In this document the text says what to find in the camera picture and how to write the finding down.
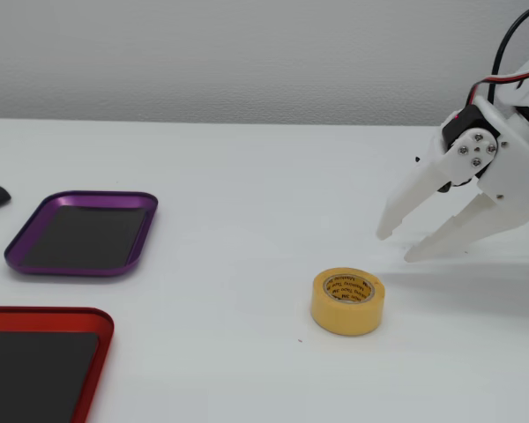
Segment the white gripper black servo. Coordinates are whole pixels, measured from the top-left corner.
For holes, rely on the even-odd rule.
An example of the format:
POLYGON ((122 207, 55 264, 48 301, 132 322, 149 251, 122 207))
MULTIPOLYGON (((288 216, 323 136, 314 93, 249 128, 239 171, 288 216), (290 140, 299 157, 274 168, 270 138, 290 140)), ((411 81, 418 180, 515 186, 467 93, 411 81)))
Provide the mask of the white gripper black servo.
POLYGON ((415 263, 529 222, 529 106, 505 119, 479 98, 432 138, 427 154, 388 197, 376 236, 385 240, 403 218, 443 186, 477 176, 477 195, 461 212, 409 249, 415 263))

